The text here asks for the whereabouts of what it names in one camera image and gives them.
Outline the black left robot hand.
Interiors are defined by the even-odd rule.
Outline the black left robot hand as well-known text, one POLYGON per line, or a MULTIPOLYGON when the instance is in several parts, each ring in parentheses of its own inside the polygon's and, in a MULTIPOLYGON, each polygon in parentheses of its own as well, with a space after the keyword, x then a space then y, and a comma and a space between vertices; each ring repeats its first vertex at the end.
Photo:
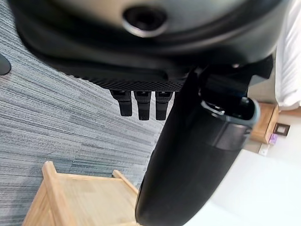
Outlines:
POLYGON ((247 97, 268 79, 288 0, 10 0, 25 47, 108 89, 122 116, 164 121, 135 219, 182 226, 215 192, 260 117, 247 97))

